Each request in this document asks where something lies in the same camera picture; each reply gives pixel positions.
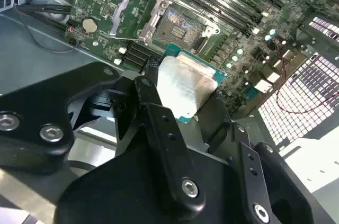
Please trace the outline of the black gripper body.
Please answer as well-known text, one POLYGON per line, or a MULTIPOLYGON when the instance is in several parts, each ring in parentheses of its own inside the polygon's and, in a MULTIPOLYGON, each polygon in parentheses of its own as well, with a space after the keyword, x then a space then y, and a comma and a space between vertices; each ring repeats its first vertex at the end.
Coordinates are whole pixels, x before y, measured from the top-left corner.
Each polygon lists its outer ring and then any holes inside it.
MULTIPOLYGON (((284 159, 264 146, 259 154, 269 196, 286 200, 290 223, 328 223, 328 213, 284 159)), ((206 191, 198 177, 197 154, 188 149, 194 176, 176 179, 170 195, 159 165, 147 146, 134 147, 73 181, 58 201, 55 223, 198 223, 206 191)))

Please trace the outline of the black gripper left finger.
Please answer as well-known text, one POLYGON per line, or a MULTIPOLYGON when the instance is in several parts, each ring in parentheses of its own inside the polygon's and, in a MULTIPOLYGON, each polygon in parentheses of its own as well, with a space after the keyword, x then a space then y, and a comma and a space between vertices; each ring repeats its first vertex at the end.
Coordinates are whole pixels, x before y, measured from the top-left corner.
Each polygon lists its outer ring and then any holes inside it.
POLYGON ((38 174, 59 170, 74 144, 74 129, 92 117, 91 98, 103 91, 113 104, 117 134, 128 144, 122 154, 147 146, 177 199, 177 177, 194 176, 194 167, 172 111, 150 79, 122 79, 100 62, 1 97, 1 166, 38 174))

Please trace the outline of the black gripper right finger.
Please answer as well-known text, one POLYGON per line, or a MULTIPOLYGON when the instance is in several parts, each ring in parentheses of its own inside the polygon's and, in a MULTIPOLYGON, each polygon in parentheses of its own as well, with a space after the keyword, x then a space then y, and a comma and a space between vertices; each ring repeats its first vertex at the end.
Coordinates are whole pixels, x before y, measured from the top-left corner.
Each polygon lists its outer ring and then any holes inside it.
POLYGON ((206 191, 197 222, 290 223, 289 204, 270 198, 259 154, 217 92, 199 109, 198 118, 208 148, 197 154, 198 177, 206 191))

